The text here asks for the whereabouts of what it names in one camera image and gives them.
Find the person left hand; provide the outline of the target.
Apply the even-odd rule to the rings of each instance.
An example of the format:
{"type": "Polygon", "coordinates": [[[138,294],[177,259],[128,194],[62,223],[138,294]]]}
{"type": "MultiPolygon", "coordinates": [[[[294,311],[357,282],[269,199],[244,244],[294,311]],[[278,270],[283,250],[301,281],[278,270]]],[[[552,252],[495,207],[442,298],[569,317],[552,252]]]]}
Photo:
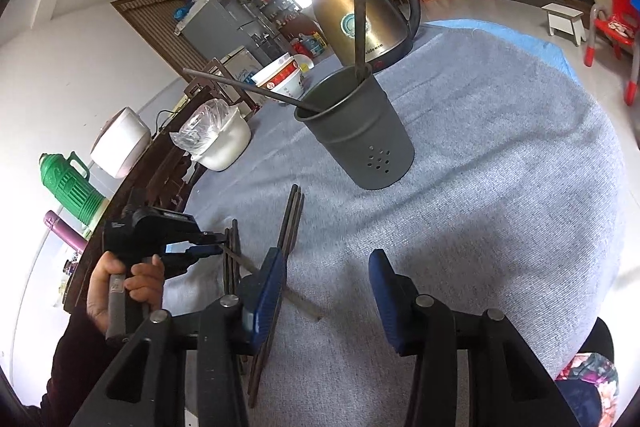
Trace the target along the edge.
{"type": "MultiPolygon", "coordinates": [[[[93,269],[87,294],[87,314],[102,334],[108,326],[108,291],[112,275],[126,274],[125,265],[111,253],[105,251],[93,269]]],[[[125,293],[138,303],[148,305],[151,311],[162,307],[165,267],[154,255],[149,262],[133,265],[129,277],[122,282],[125,293]]]]}

